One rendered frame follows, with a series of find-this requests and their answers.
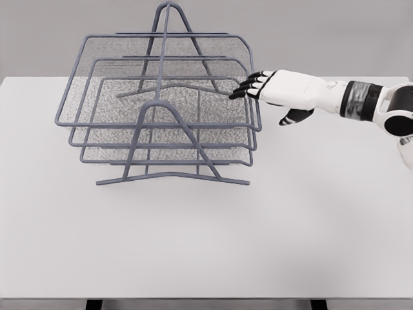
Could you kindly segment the medium grey mesh tray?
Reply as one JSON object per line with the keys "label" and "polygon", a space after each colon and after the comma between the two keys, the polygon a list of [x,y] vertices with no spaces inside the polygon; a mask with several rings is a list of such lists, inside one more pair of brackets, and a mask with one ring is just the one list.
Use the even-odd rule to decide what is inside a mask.
{"label": "medium grey mesh tray", "polygon": [[246,73],[232,57],[103,57],[73,77],[60,121],[85,149],[254,150],[258,104],[229,99]]}

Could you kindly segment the large grey mesh tray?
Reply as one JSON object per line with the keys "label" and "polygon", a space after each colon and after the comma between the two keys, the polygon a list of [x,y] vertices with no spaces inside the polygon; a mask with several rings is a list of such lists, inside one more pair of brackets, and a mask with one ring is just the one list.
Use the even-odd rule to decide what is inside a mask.
{"label": "large grey mesh tray", "polygon": [[82,42],[55,124],[61,127],[127,128],[122,103],[168,101],[168,87],[229,95],[252,72],[248,43],[227,33],[140,32],[90,35]]}

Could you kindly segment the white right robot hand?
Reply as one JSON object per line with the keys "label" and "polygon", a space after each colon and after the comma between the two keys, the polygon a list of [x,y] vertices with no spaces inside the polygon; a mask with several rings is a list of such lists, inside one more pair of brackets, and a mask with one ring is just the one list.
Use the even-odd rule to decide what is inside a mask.
{"label": "white right robot hand", "polygon": [[269,105],[287,107],[279,125],[300,123],[314,113],[314,96],[322,84],[318,77],[288,70],[259,71],[247,77],[229,95],[229,99],[249,97]]}

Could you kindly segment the small grey mesh tray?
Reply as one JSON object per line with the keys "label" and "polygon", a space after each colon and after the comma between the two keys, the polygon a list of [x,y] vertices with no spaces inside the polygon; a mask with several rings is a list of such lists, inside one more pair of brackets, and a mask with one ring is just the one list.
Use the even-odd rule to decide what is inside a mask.
{"label": "small grey mesh tray", "polygon": [[[211,161],[250,163],[255,147],[253,130],[258,124],[256,104],[252,99],[228,98],[237,87],[234,79],[166,79],[161,84],[160,99],[175,106],[188,124],[202,123],[192,129]],[[79,120],[94,123],[129,123],[135,125],[140,108],[156,94],[156,81],[148,79],[94,78],[85,97]],[[146,123],[175,122],[165,108],[150,108]],[[134,128],[79,129],[74,142],[86,143],[84,160],[126,161]],[[142,129],[135,161],[196,161],[201,156],[176,125],[165,129]]]}

